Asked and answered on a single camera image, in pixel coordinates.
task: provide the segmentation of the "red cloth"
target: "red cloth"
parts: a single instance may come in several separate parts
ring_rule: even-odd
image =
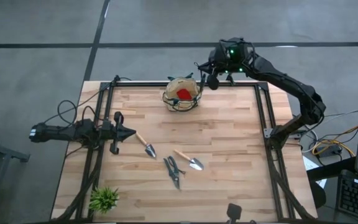
[[[192,97],[187,89],[181,89],[177,91],[177,95],[181,100],[191,100]]]

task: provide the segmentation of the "butcher block tabletop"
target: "butcher block tabletop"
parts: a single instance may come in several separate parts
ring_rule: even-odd
[[[84,82],[80,103],[97,93],[100,83]],[[268,87],[276,122],[284,124],[292,118],[287,94],[273,85]],[[145,146],[135,135],[119,143],[119,155],[109,152],[112,141],[108,141],[99,187],[118,188],[119,201],[106,214],[96,212],[93,221],[226,222],[229,203],[242,207],[242,222],[277,221],[254,88],[221,86],[216,91],[205,88],[200,105],[185,113],[167,110],[162,101],[164,89],[114,87],[110,120],[120,111],[124,115],[123,125],[135,129],[151,143],[157,159],[145,153]],[[81,119],[85,106],[95,108],[97,99],[94,97],[80,106],[77,118]],[[101,118],[106,100],[104,97]],[[269,123],[264,100],[263,104]],[[91,110],[86,110],[85,118],[93,119]],[[79,143],[70,143],[67,153],[79,147]],[[204,170],[192,169],[174,149],[197,158]],[[86,150],[65,159],[51,218],[61,215],[78,193]],[[173,156],[179,169],[186,172],[180,174],[181,190],[175,188],[163,162],[168,156]],[[291,191],[317,217],[300,147],[287,144],[283,156]],[[280,197],[286,216],[282,192]],[[89,200],[90,191],[85,199],[84,216]]]

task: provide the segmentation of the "wooden handle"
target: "wooden handle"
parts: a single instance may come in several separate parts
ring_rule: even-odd
[[[175,153],[179,154],[179,156],[182,156],[183,158],[187,159],[188,161],[191,160],[190,157],[184,155],[183,152],[180,152],[180,151],[178,151],[177,149],[174,149],[174,151],[175,151]]]
[[[142,136],[140,136],[138,132],[136,132],[136,137],[142,142],[143,145],[147,145],[147,141],[145,141],[144,138],[142,138]]]

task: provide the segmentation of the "potted plant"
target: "potted plant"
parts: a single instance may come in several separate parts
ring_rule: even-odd
[[[94,212],[105,214],[117,206],[117,201],[119,200],[117,191],[118,189],[112,191],[109,187],[94,190],[91,194],[89,208]]]

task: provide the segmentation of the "gray floor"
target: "gray floor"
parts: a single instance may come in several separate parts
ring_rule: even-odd
[[[0,44],[92,42],[102,5],[103,0],[0,0]],[[112,0],[101,42],[212,42],[233,36],[255,42],[358,42],[358,0]],[[193,62],[207,60],[210,50],[99,49],[91,80],[186,75],[196,72]],[[358,47],[261,47],[257,52],[313,85],[326,114],[358,109]],[[0,49],[0,142],[31,153],[27,164],[14,161],[9,168],[0,191],[0,223],[48,220],[67,144],[33,144],[27,137],[32,125],[56,113],[60,101],[78,100],[89,55],[90,49]],[[290,97],[290,103],[299,113],[296,99]],[[357,124],[358,114],[352,114],[316,131],[319,136],[340,133]],[[357,138],[347,145],[356,151]],[[335,188],[336,181],[329,180],[326,191]],[[333,207],[334,200],[330,195],[328,205]],[[334,219],[330,208],[318,213],[322,220]],[[336,220],[354,223],[344,215]]]

